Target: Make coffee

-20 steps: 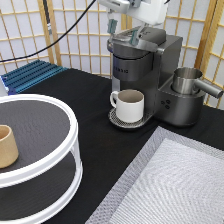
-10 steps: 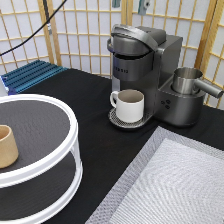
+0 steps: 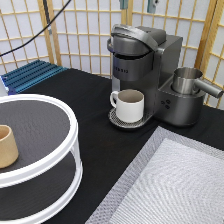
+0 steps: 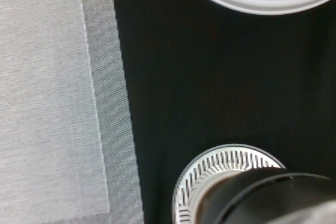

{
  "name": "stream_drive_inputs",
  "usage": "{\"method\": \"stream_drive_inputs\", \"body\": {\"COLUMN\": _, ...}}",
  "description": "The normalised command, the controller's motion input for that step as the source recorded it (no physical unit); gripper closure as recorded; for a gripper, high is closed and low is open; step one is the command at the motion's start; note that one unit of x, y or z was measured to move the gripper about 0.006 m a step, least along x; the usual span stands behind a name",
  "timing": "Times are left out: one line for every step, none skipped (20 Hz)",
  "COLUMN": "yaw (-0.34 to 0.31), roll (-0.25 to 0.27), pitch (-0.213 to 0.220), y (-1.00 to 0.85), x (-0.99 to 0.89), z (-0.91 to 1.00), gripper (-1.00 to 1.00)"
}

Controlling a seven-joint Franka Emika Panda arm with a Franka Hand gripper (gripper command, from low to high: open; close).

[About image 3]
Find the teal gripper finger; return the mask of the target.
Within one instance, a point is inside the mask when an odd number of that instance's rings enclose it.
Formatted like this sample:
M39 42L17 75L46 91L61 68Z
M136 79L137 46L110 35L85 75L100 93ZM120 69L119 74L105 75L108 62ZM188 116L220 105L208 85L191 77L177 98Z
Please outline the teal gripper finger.
M120 9L128 9L128 0L119 0L120 2Z
M159 0L148 0L147 12L154 14L158 3L159 3Z

